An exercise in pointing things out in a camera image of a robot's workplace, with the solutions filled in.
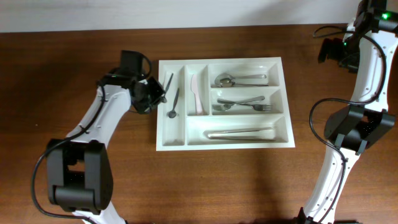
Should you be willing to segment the silver fork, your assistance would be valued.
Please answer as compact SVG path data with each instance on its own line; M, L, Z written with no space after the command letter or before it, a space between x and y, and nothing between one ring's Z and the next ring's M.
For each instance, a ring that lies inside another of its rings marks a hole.
M233 102L230 102L230 103L224 103L224 104L220 104L220 105L212 105L212 109L214 111L228 111L229 109L231 109L235 105L241 105L241 104L245 104L245 103L262 101L264 99L265 99L264 96L257 96L257 97L246 99L246 100L233 101Z
M233 101L230 101L230 100L221 100L221 99L218 99L217 102L218 102L218 103L222 103L222 104L225 104L225 103L233 103ZM249 106L249 107L251 107L251 108L252 108L253 110L255 110L255 111L270 111L270 110L272 110L272 105L247 104L247 103L245 103L245 104L241 104L241 106Z

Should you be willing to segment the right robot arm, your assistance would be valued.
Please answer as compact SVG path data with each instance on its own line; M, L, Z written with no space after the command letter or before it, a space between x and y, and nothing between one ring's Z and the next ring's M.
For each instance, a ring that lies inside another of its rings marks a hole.
M387 88L397 49L397 5L388 0L362 0L346 26L332 26L321 36L318 61L330 59L356 74L350 100L328 118L322 169L311 197L294 223L334 223L335 211L349 173L360 155L390 131L396 117L388 113Z

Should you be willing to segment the silver teaspoon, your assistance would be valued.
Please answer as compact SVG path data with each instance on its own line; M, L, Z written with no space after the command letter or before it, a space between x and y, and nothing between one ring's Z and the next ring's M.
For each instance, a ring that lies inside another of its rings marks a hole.
M178 88L177 91L176 91L176 94L175 94L175 98L174 98L174 102L173 102L173 107L172 107L172 109L167 113L167 116L168 116L170 119L176 117L176 115L177 115L177 112L176 112L175 109L176 109L176 106L177 106L177 103L178 103L179 93L180 93L180 89Z

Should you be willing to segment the long metal tweezers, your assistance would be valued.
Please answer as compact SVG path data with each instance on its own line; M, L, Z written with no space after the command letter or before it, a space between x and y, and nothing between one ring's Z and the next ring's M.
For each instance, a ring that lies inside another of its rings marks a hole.
M222 131L205 131L204 136L212 140L273 141L275 128L248 128Z

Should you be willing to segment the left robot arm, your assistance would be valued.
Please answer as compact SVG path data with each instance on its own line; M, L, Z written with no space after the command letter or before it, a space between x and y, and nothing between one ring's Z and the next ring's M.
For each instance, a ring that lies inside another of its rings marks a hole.
M62 218L84 223L125 223L111 202L113 175L107 147L125 113L149 114L163 102L165 90L144 68L142 53L123 50L120 64L97 82L96 96L65 139L51 139L42 156L47 163L49 202Z

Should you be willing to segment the pink plastic knife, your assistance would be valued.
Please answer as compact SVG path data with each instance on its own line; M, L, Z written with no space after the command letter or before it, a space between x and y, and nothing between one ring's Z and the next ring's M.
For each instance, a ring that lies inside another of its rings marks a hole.
M203 106L201 104L200 94L199 94L199 90L198 90L197 74L192 75L190 88L191 88L191 91L194 94L194 98L195 98L196 115L203 115Z

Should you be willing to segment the silver tablespoon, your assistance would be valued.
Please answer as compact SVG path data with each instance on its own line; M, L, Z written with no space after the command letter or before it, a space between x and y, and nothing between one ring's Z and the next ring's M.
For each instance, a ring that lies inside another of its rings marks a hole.
M217 86L223 87L223 88L229 88L229 87L249 87L249 86L256 86L256 87L265 87L267 85L264 84L242 84L242 83L236 83L233 80L221 80Z
M215 84L220 84L222 79L248 79L248 78L266 78L266 74L246 75L246 76L232 76L229 73L222 73L215 78Z

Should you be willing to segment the small dark teaspoon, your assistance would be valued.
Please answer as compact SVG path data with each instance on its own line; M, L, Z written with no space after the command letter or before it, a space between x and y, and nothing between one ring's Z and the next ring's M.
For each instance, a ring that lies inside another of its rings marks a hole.
M171 85L173 76L174 76L174 74L172 73L172 74L170 75L170 78L169 78L169 80L168 80L168 82L167 82L165 88L164 88L164 94L162 95L162 102L163 102L163 103L166 103L166 102L167 102L166 94L167 94L167 92L168 92L168 90L169 90L169 88L170 88L170 85Z

